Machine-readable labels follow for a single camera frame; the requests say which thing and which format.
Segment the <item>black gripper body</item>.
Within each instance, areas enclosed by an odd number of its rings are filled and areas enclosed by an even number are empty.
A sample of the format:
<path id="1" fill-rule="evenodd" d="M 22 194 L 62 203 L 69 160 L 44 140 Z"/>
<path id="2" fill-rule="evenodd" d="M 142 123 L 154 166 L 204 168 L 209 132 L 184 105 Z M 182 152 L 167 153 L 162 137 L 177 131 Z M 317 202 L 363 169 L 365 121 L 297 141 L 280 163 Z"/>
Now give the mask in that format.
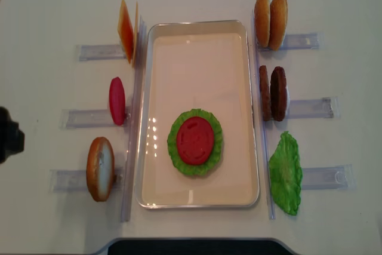
<path id="1" fill-rule="evenodd" d="M 4 163 L 11 155 L 24 151 L 24 132 L 19 128 L 18 122 L 11 119 L 9 111 L 1 107 L 1 150 L 0 161 Z"/>

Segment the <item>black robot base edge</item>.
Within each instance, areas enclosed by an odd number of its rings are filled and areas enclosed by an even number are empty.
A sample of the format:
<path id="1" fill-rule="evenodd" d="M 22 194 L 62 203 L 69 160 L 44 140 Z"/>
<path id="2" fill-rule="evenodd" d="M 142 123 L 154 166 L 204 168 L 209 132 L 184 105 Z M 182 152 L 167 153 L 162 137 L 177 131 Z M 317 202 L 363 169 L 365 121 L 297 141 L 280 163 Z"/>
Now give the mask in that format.
<path id="1" fill-rule="evenodd" d="M 95 254 L 295 254 L 273 239 L 137 238 L 118 239 Z"/>

